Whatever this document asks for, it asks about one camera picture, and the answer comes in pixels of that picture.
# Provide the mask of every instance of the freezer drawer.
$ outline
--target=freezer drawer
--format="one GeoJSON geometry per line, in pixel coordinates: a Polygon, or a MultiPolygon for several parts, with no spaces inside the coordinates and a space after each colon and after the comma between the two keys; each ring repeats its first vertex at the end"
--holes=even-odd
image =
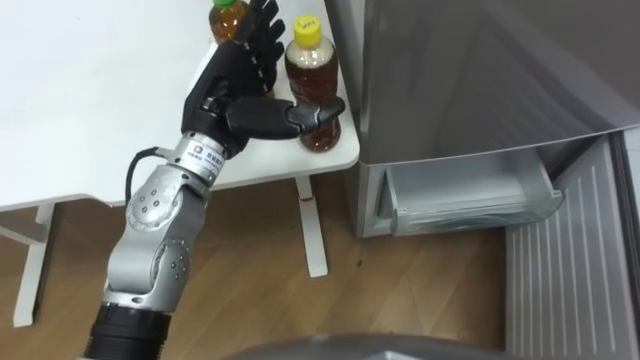
{"type": "Polygon", "coordinates": [[[480,229],[542,220],[562,198],[527,149],[390,166],[379,217],[394,235],[480,229]]]}

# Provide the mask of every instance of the brown liquid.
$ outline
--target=brown liquid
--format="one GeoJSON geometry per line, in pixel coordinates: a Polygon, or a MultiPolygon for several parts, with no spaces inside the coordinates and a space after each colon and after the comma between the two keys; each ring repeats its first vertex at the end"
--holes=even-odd
{"type": "Polygon", "coordinates": [[[213,37],[218,45],[229,41],[236,33],[242,17],[247,12],[248,5],[242,0],[237,0],[230,7],[214,6],[209,13],[209,24],[213,37]]]}
{"type": "MultiPolygon", "coordinates": [[[[319,104],[338,92],[338,57],[315,69],[303,69],[285,57],[291,92],[296,101],[319,104]]],[[[340,139],[340,122],[335,118],[318,130],[300,138],[302,144],[313,151],[332,149],[340,139]]]]}

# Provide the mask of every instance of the table leg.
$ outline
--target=table leg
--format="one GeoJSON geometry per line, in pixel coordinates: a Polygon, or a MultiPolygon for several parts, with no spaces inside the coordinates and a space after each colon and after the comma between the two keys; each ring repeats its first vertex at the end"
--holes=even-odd
{"type": "Polygon", "coordinates": [[[10,213],[0,213],[0,235],[29,246],[13,313],[14,327],[33,324],[54,208],[55,204],[40,205],[35,221],[26,221],[10,213]]]}
{"type": "Polygon", "coordinates": [[[297,177],[296,186],[298,187],[300,220],[302,221],[309,276],[312,278],[325,276],[329,273],[329,270],[324,252],[322,230],[320,229],[318,206],[311,188],[311,180],[308,176],[297,177]]]}

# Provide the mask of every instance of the label sticker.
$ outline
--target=label sticker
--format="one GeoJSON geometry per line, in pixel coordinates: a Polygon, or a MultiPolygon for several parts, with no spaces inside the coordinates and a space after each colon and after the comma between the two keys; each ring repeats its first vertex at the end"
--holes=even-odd
{"type": "Polygon", "coordinates": [[[206,146],[193,146],[187,152],[187,156],[195,160],[199,166],[212,172],[216,177],[220,174],[222,166],[224,166],[224,157],[206,146]]]}

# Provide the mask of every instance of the refrigerator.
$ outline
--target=refrigerator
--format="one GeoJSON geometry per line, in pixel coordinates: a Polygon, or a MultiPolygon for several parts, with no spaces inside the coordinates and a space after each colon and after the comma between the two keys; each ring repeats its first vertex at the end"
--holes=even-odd
{"type": "Polygon", "coordinates": [[[640,2],[325,2],[356,235],[504,227],[509,355],[639,359],[640,2]]]}

